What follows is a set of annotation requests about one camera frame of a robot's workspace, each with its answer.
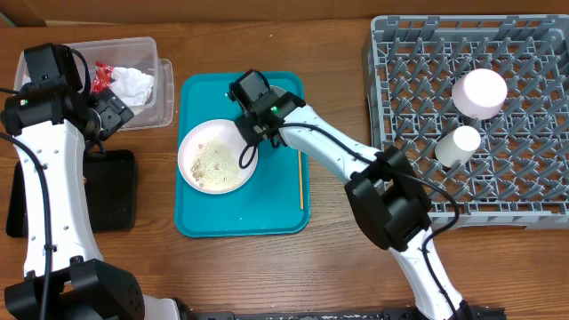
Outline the white napkin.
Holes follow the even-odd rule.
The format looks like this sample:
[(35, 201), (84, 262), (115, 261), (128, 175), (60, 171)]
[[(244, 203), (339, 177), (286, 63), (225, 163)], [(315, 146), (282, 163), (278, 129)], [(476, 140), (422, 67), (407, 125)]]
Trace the white napkin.
[(153, 90), (155, 78), (137, 68), (114, 67), (110, 89), (128, 107), (144, 105)]

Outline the red snack wrapper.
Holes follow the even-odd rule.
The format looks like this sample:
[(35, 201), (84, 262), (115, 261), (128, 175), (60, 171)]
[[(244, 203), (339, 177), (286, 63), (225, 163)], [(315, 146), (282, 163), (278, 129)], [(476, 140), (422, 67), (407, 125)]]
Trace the red snack wrapper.
[(95, 63), (95, 76), (92, 80), (91, 92), (101, 92), (111, 85), (114, 68), (97, 61)]

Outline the large white plate with crumbs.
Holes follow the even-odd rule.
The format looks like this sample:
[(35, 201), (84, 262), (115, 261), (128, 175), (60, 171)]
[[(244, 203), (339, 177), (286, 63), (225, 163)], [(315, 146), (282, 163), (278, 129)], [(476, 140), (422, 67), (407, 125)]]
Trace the large white plate with crumbs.
[(199, 192), (220, 195), (241, 188), (253, 175), (259, 152), (248, 147), (227, 119), (203, 122), (191, 129), (178, 150), (182, 178)]

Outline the white cup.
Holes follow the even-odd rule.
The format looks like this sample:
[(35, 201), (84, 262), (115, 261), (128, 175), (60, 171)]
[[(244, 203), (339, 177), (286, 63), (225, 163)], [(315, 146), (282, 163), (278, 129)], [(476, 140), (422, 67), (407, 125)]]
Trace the white cup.
[(479, 132), (468, 125), (463, 125), (448, 133), (435, 147), (435, 156), (445, 167), (456, 163), (465, 164), (475, 154), (481, 144)]

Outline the small white bowl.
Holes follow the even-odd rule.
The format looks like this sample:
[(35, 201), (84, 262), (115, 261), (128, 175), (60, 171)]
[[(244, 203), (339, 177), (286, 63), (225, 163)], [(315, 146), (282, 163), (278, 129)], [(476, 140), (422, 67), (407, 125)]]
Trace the small white bowl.
[(502, 109), (508, 95), (505, 79), (487, 68), (474, 69), (452, 88), (454, 106), (464, 115), (475, 119), (489, 119)]

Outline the grey saucer bowl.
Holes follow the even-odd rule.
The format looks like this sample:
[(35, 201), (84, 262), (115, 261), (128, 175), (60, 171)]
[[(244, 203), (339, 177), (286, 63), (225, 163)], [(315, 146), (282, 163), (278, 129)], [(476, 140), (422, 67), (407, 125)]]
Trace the grey saucer bowl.
[(285, 89), (283, 89), (283, 88), (281, 88), (281, 87), (279, 87), (279, 86), (271, 85), (270, 88), (271, 88), (272, 91), (275, 92), (275, 94), (276, 94), (278, 97), (281, 97), (281, 96), (283, 96), (284, 94), (287, 93), (287, 90), (285, 90)]

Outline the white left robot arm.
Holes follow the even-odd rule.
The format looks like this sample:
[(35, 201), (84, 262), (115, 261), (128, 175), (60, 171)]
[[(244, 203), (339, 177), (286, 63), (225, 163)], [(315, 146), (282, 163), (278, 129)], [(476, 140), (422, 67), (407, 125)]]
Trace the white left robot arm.
[(4, 291), (18, 319), (188, 319), (175, 298), (144, 294), (104, 261), (84, 190), (84, 154), (132, 119), (109, 90), (92, 93), (83, 55), (66, 45), (24, 52), (30, 80), (9, 91), (2, 138), (16, 148), (28, 220), (24, 279)]

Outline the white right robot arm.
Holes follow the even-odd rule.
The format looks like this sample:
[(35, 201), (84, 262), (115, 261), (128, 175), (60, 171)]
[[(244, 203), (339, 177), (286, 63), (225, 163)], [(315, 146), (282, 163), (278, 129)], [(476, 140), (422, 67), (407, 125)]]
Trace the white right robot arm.
[(377, 247), (391, 252), (427, 319), (470, 319), (473, 312), (453, 287), (438, 257), (428, 189), (447, 192), (419, 178), (405, 153), (361, 144), (322, 119), (302, 98), (277, 91), (257, 70), (228, 86), (242, 109), (236, 128), (255, 152), (264, 140), (312, 157), (343, 184), (357, 225)]

